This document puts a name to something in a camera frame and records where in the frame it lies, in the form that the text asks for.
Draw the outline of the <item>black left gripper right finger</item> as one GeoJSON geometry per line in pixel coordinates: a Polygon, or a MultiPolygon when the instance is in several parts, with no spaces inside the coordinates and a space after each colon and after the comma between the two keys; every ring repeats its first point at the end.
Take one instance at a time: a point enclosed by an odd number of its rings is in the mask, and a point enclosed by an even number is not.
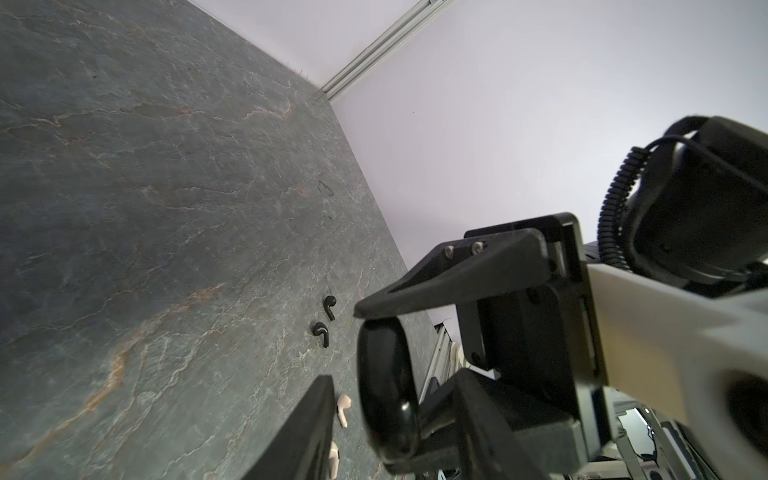
{"type": "Polygon", "coordinates": [[[463,479],[545,479],[470,370],[454,375],[458,451],[463,479]]]}

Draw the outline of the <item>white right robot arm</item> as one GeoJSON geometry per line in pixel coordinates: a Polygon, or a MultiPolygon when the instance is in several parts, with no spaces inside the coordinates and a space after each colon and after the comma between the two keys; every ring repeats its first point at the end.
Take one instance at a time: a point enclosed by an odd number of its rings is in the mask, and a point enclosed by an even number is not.
{"type": "Polygon", "coordinates": [[[392,474],[570,476],[619,391],[720,479],[767,475],[767,136],[689,116],[633,148],[597,239],[560,213],[470,230],[359,301],[360,405],[392,474]]]}

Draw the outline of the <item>black round charging case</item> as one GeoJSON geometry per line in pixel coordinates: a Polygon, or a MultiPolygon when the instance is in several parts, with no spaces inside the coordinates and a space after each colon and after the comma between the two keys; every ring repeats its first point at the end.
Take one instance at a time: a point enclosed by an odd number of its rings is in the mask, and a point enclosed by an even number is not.
{"type": "Polygon", "coordinates": [[[358,390],[369,443],[386,464],[412,457],[420,442],[418,395],[407,336],[396,317],[363,322],[358,390]]]}

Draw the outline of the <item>black earbud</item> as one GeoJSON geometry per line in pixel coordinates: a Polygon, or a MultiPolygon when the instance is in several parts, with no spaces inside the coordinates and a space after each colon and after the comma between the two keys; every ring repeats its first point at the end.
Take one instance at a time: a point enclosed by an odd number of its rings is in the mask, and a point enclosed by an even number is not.
{"type": "Polygon", "coordinates": [[[330,344],[330,334],[328,326],[323,322],[315,322],[311,326],[311,333],[315,337],[320,337],[322,340],[322,346],[328,348],[330,344]]]}
{"type": "Polygon", "coordinates": [[[323,309],[324,312],[328,318],[329,321],[334,321],[336,319],[332,308],[337,304],[337,299],[334,295],[327,295],[323,299],[323,309]]]}

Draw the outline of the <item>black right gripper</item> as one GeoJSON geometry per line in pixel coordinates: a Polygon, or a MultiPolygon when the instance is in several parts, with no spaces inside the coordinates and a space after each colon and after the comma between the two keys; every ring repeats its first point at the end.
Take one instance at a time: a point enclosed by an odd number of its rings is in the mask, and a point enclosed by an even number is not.
{"type": "MultiPolygon", "coordinates": [[[[373,320],[452,305],[470,370],[544,474],[599,457],[617,427],[586,256],[569,213],[470,231],[358,301],[373,320]]],[[[419,469],[457,469],[454,375],[425,403],[419,469]]]]}

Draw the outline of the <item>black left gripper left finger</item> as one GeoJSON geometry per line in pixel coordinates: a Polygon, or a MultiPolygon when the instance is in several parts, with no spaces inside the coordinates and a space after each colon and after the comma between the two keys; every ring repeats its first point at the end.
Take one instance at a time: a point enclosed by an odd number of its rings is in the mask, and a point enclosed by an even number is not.
{"type": "Polygon", "coordinates": [[[333,379],[320,375],[243,479],[327,479],[334,415],[333,379]]]}

